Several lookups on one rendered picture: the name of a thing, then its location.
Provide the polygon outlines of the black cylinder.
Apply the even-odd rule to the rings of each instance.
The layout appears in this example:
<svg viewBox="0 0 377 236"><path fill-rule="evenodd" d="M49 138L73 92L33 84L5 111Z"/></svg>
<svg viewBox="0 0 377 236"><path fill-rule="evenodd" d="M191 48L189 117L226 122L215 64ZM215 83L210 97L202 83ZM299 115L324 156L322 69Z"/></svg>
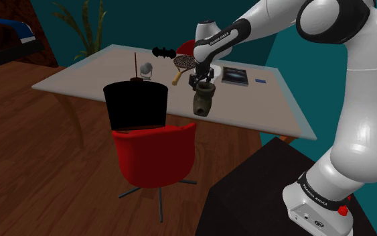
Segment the black cylinder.
<svg viewBox="0 0 377 236"><path fill-rule="evenodd" d="M114 131L165 126L168 87L151 81L121 81L103 88L110 127Z"/></svg>

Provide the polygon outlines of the black bat figure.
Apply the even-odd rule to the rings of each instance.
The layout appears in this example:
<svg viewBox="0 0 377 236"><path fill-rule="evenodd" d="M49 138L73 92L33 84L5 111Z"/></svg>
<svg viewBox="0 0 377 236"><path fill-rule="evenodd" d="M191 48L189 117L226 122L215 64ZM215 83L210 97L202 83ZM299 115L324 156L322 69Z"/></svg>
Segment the black bat figure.
<svg viewBox="0 0 377 236"><path fill-rule="evenodd" d="M162 56L164 58L170 58L170 59L174 59L177 55L175 50L173 49L167 50L165 47L163 47L162 49L158 47L154 47L152 49L152 53L156 57Z"/></svg>

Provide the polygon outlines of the dark olive vase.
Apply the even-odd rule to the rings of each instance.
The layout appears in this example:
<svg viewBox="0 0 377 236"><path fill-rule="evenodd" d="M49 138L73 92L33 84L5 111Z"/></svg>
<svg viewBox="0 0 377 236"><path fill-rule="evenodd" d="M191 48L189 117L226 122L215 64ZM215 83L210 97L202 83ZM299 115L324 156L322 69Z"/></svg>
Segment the dark olive vase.
<svg viewBox="0 0 377 236"><path fill-rule="evenodd" d="M197 116L207 117L212 107L212 97L216 86L210 82L199 82L196 85L196 92L193 101L193 112Z"/></svg>

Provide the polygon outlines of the dark robot stand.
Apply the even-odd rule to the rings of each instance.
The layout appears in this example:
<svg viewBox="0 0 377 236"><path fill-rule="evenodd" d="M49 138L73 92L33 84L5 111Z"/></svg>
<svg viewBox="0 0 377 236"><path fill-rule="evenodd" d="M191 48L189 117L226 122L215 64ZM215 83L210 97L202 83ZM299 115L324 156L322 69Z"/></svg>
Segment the dark robot stand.
<svg viewBox="0 0 377 236"><path fill-rule="evenodd" d="M211 187L196 236L377 236L333 163L273 138Z"/></svg>

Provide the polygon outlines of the dark book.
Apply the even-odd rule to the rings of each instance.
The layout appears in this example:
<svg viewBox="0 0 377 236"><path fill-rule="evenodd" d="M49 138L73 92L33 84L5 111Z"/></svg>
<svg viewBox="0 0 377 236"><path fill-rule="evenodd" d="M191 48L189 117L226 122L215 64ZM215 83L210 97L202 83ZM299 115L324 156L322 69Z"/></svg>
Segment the dark book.
<svg viewBox="0 0 377 236"><path fill-rule="evenodd" d="M222 82L248 86L248 76L246 70L224 66L222 71Z"/></svg>

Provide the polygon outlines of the brown stick on round base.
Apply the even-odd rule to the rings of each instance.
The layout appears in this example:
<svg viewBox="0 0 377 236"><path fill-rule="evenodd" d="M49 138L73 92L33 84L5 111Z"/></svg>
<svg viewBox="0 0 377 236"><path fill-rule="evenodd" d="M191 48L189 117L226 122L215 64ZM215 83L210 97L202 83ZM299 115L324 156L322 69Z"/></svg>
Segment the brown stick on round base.
<svg viewBox="0 0 377 236"><path fill-rule="evenodd" d="M141 81L143 81L143 79L141 77L139 77L139 75L138 75L137 53L136 52L134 53L134 63L135 63L135 75L134 75L134 77L132 77L130 79L130 81L141 82Z"/></svg>

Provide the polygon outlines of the grey ball on stand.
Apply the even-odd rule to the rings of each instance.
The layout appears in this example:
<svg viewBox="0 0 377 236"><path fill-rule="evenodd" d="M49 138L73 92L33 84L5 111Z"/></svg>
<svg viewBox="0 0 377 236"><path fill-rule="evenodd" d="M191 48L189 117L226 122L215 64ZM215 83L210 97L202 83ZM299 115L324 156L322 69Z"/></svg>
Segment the grey ball on stand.
<svg viewBox="0 0 377 236"><path fill-rule="evenodd" d="M146 62L142 66L140 66L140 75L141 78L144 80L151 80L153 75L153 66L151 63Z"/></svg>

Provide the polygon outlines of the grey desk with wooden legs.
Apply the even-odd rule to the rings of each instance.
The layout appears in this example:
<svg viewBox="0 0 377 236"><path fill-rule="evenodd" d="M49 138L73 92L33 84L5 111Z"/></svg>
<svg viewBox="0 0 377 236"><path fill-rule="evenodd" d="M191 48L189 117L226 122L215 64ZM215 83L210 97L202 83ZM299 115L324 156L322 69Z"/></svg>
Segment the grey desk with wooden legs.
<svg viewBox="0 0 377 236"><path fill-rule="evenodd" d="M135 52L137 66L151 63L151 80L168 87L168 114L196 118L193 112L194 91L188 84L190 73L184 72L178 84L173 86L171 82L177 68L172 60L156 57L150 50L141 48L110 45L32 87L55 95L104 101L104 86L134 77ZM204 118L206 121L280 135L287 141L316 138L277 68L225 60L217 60L213 64L246 70L248 86L223 83L220 77L216 78L216 92L209 115ZM256 82L256 78L267 83Z"/></svg>

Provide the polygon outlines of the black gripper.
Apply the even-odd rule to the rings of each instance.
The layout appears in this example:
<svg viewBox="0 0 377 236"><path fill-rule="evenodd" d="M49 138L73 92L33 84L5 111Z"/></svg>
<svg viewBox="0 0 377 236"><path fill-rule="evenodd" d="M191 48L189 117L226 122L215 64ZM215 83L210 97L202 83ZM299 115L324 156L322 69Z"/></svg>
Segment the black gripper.
<svg viewBox="0 0 377 236"><path fill-rule="evenodd" d="M206 79L210 82L214 77L214 69L210 67L209 62L201 62L196 64L196 73L190 74L189 85L195 91L198 80Z"/></svg>

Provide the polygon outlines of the green potted plant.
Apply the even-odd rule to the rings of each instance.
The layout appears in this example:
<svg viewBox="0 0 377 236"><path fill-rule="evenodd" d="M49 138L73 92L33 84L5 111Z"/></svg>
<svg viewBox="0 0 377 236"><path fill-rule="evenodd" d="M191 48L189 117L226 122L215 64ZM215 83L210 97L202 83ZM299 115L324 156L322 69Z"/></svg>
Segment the green potted plant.
<svg viewBox="0 0 377 236"><path fill-rule="evenodd" d="M82 25L84 26L84 31L80 29L72 14L63 5L52 2L52 4L54 4L62 11L61 13L52 12L52 15L54 17L57 17L58 19L61 19L64 23L69 25L78 34L85 47L85 50L80 51L74 57L74 60L77 60L79 58L87 58L101 51L103 23L107 11L104 10L104 0L99 0L98 20L96 24L96 32L94 33L89 22L89 1L90 0L84 0L82 4Z"/></svg>

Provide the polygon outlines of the red swivel chair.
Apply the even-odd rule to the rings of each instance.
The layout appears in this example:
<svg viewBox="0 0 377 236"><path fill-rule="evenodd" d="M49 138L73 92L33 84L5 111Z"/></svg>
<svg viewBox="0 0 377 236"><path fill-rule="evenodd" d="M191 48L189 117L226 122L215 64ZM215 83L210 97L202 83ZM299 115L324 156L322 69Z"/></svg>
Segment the red swivel chair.
<svg viewBox="0 0 377 236"><path fill-rule="evenodd" d="M195 123L129 133L113 131L121 173L134 186L119 197L142 188L160 190L177 182L196 184L185 178L194 165L195 135Z"/></svg>

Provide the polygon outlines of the red round bowl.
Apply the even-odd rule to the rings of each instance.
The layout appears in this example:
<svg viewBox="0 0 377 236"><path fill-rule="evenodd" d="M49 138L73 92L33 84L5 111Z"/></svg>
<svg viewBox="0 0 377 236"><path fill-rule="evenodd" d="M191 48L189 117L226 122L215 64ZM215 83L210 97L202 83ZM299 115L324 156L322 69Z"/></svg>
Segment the red round bowl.
<svg viewBox="0 0 377 236"><path fill-rule="evenodd" d="M177 54L183 54L188 56L194 55L194 46L195 46L195 40L189 40L184 42L177 50Z"/></svg>

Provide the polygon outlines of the dark wooden bed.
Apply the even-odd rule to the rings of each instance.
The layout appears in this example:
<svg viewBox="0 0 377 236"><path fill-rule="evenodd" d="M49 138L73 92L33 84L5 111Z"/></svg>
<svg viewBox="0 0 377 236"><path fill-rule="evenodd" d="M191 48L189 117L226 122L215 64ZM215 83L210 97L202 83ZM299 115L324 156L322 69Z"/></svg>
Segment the dark wooden bed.
<svg viewBox="0 0 377 236"><path fill-rule="evenodd" d="M31 0L0 0L0 65L11 61L58 66Z"/></svg>

